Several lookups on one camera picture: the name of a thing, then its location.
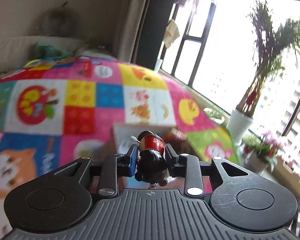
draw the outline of high-rise building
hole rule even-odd
[[[295,67],[294,55],[285,60],[286,74],[281,78],[269,79],[262,90],[252,125],[253,131],[263,125],[280,136],[287,125],[300,96],[300,57]],[[293,162],[293,168],[300,172],[300,111],[287,134],[288,147],[285,157]]]

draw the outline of white square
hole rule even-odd
[[[10,97],[4,131],[61,135],[65,90],[66,80],[19,80]]]
[[[123,91],[127,123],[176,125],[168,90],[123,86]]]
[[[167,132],[169,132],[173,127],[159,125],[114,123],[112,125],[112,128],[117,153],[126,154],[130,146],[134,143],[131,140],[131,136],[137,138],[138,135],[143,131],[151,131],[159,136],[163,136]]]

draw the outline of silver screw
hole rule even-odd
[[[199,196],[203,193],[203,190],[198,187],[191,187],[187,190],[187,193],[192,196]]]
[[[112,194],[114,194],[114,190],[112,188],[105,187],[99,190],[99,194],[103,196],[111,196]]]

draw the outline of palm plant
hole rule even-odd
[[[236,109],[252,118],[267,78],[275,78],[277,75],[282,77],[285,70],[282,63],[283,51],[293,49],[296,58],[297,52],[300,54],[300,17],[298,20],[287,19],[284,25],[281,24],[278,30],[274,31],[267,1],[256,1],[248,18],[257,35],[255,41],[255,49],[258,52],[257,69],[250,87]]]

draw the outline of play mat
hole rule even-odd
[[[227,131],[168,77],[101,58],[34,61],[0,78],[0,238],[7,193],[100,147],[113,123],[176,127],[200,160],[237,162]]]

